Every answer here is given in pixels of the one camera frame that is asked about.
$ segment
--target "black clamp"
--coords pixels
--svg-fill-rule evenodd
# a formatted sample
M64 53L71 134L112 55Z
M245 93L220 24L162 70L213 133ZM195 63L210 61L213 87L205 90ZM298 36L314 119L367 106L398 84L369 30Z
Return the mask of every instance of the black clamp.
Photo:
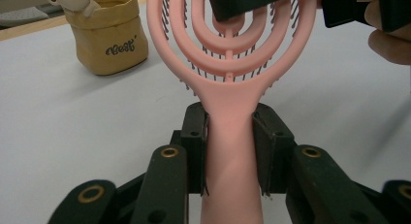
M118 188L106 180L79 185L48 224L188 223L188 194L206 190L207 119L200 103L191 105L182 129L153 152L144 175ZM389 181L382 193L357 184L324 149L297 145L262 104L253 113L253 131L262 193L286 193L293 223L411 223L410 181Z

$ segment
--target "pink hairbrush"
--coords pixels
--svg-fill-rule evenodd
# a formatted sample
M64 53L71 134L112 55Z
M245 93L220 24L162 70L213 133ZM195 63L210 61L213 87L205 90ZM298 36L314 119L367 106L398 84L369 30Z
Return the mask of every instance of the pink hairbrush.
M209 194L203 196L203 224L263 223L252 113L266 89L294 64L308 40L316 0L298 1L298 16L293 14L291 0L280 0L271 5L273 17L267 7L254 10L248 28L242 30L246 15L224 22L214 19L214 29L210 29L206 0L191 0L191 21L186 15L186 0L147 0L148 27L158 53L199 96L209 114L205 163ZM269 65L286 37L290 16L297 25L294 37ZM261 40L271 19L272 29ZM191 26L195 36L186 30ZM172 39L190 63L171 47Z

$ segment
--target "white table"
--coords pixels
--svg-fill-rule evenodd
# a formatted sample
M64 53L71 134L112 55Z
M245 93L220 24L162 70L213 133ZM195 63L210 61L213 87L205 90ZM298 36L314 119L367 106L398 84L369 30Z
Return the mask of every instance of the white table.
M326 29L321 15L299 61L261 102L298 144L325 149L353 180L376 190L411 180L409 67L368 48L370 27ZM47 223L77 185L119 186L145 172L198 101L149 49L136 68L96 77L78 62L69 25L0 42L0 223ZM200 200L191 196L191 223ZM290 223L284 196L263 203L266 223Z

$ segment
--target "black object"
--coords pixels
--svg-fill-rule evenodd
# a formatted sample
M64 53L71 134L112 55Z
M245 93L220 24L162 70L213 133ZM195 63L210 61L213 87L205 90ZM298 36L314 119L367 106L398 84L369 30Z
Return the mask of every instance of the black object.
M411 0L379 0L382 27L392 32L411 23ZM357 0L323 0L324 20L327 27L351 21L366 23L364 12L368 3Z
M276 0L209 0L215 19L227 20L230 17L261 8Z
M48 224L188 223L188 194L206 190L206 124L202 105L191 105L182 130L153 152L144 175L117 189L106 180L76 187ZM253 131L262 192L286 193L293 223L411 223L411 182L389 181L382 193L357 184L325 150L297 145L262 104L253 113Z
M209 0L217 21L227 20L277 0ZM411 23L411 0L379 0L382 27L391 32ZM368 3L357 0L322 0L327 27L351 21L366 23L364 11Z

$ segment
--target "beige storage bag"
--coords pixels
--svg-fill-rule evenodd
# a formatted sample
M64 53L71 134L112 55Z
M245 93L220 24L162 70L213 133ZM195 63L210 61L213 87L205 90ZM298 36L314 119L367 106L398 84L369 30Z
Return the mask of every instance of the beige storage bag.
M148 56L137 0L94 0L101 8L86 17L66 12L76 38L77 57L93 74L127 70Z

